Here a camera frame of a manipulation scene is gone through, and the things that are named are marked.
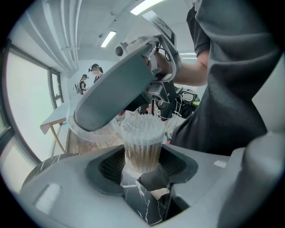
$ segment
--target wooden floor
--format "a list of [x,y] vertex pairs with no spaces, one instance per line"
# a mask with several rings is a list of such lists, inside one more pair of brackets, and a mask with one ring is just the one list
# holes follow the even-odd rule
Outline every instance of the wooden floor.
[[72,131],[70,131],[67,153],[84,154],[107,147],[118,146],[121,144],[123,144],[123,142],[116,134],[114,134],[111,137],[111,139],[109,139],[107,142],[95,143],[95,142],[85,141],[79,138],[77,135],[75,135]]

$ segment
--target person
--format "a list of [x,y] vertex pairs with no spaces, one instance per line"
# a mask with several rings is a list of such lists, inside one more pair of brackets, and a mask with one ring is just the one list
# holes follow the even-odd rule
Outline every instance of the person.
[[[196,111],[174,130],[171,144],[190,150],[230,156],[267,133],[252,102],[281,56],[260,16],[245,0],[196,0],[187,24],[197,55],[183,63],[174,82],[207,84]],[[155,53],[162,73],[171,73],[165,57]],[[139,181],[148,190],[166,187],[158,166]]]
[[86,78],[87,78],[87,75],[83,74],[82,78],[79,82],[80,94],[82,94],[82,95],[84,94],[84,91],[87,91],[86,83],[85,83]]
[[94,83],[103,76],[103,69],[97,63],[91,66],[92,74],[95,75]]

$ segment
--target black t-shirt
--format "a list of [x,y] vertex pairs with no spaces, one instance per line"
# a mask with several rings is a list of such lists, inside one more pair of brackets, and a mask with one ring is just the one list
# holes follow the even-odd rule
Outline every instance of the black t-shirt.
[[80,93],[83,94],[83,89],[82,89],[82,85],[84,84],[84,88],[86,88],[86,83],[81,80],[80,83],[79,83],[79,87],[80,87]]
[[281,50],[246,1],[196,0],[187,23],[197,55],[209,50],[208,85],[171,144],[230,155],[267,132],[252,102]]
[[101,78],[102,76],[103,76],[103,73],[100,74],[98,77],[96,77],[95,80],[94,80],[94,83],[95,83],[99,78]]

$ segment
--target window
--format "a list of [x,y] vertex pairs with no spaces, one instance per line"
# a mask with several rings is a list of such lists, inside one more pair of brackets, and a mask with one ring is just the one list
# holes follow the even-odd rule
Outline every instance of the window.
[[7,187],[19,193],[22,185],[36,164],[29,159],[25,150],[13,137],[3,148],[0,157],[0,171]]
[[[6,75],[8,102],[16,126],[29,148],[44,161],[51,156],[54,142],[51,130],[43,134],[40,129],[42,122],[54,110],[49,69],[10,52]],[[59,124],[53,127],[58,132]]]
[[4,124],[2,114],[0,113],[0,136],[6,130],[6,125]]
[[64,101],[61,92],[61,78],[60,74],[53,70],[49,69],[49,83],[50,83],[50,92],[53,100],[53,107],[58,108]]

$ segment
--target gray plastic housing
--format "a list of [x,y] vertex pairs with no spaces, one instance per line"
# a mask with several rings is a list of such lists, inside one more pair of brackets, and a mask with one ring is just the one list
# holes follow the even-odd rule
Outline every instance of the gray plastic housing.
[[[189,207],[157,227],[239,226],[262,205],[282,177],[284,139],[285,134],[257,138],[246,149],[233,151],[231,157],[164,145],[166,150],[195,160],[198,170],[185,183],[175,183],[171,187],[171,197],[178,196]],[[66,158],[54,164],[23,186],[19,203],[41,227],[149,227],[123,197],[100,193],[86,177],[89,162],[114,148]],[[60,192],[53,204],[49,203],[49,212],[43,213],[35,203],[51,184],[59,186]]]
[[141,54],[145,45],[114,65],[87,91],[74,112],[75,122],[86,131],[104,127],[153,81]]

